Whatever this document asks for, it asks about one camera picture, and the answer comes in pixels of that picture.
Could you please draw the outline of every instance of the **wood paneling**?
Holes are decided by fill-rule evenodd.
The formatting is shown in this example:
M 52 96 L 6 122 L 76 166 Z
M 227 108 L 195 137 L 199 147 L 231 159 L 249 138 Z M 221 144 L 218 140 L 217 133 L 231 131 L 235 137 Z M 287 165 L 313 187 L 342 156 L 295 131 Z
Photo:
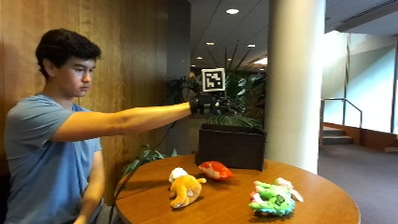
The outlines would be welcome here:
M 116 112 L 161 105 L 165 81 L 166 2 L 157 0 L 0 0 L 0 135 L 5 115 L 17 100 L 41 90 L 34 48 L 42 33 L 66 28 L 101 48 L 93 87 L 77 100 L 90 110 Z M 106 174 L 105 200 L 124 165 L 138 155 L 141 144 L 154 146 L 163 129 L 102 138 Z M 0 138 L 0 174 L 8 172 Z

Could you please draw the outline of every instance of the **white column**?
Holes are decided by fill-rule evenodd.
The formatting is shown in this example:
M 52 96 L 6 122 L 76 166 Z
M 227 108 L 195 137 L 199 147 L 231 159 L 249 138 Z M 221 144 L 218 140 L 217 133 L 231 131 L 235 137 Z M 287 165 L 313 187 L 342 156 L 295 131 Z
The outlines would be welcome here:
M 317 173 L 326 0 L 270 0 L 266 159 Z

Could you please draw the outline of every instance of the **blue t-shirt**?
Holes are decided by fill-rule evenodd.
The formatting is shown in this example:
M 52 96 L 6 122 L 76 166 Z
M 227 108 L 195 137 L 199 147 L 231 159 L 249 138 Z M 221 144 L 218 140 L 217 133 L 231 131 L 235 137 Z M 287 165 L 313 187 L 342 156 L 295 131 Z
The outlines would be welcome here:
M 9 111 L 5 152 L 10 193 L 5 223 L 70 223 L 78 216 L 93 153 L 100 139 L 50 142 L 49 138 L 76 111 L 45 95 L 22 99 Z

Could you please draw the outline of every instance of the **dark planter box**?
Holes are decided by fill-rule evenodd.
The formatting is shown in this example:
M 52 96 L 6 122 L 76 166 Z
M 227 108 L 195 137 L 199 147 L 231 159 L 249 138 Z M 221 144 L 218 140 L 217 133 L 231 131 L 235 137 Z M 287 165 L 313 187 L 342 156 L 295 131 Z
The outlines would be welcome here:
M 195 164 L 218 161 L 229 168 L 263 170 L 266 134 L 254 128 L 202 123 Z

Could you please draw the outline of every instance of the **stair step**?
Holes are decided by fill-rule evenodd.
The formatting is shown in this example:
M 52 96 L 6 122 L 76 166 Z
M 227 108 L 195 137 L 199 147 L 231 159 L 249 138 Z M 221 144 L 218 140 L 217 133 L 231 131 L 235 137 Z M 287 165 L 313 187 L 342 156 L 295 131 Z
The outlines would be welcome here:
M 322 144 L 336 145 L 336 144 L 351 144 L 351 137 L 346 136 L 346 132 L 340 129 L 323 127 Z
M 323 127 L 323 136 L 340 136 L 344 135 L 344 131 L 330 127 Z
M 336 144 L 351 144 L 351 137 L 342 136 L 323 136 L 322 138 L 323 145 L 336 145 Z

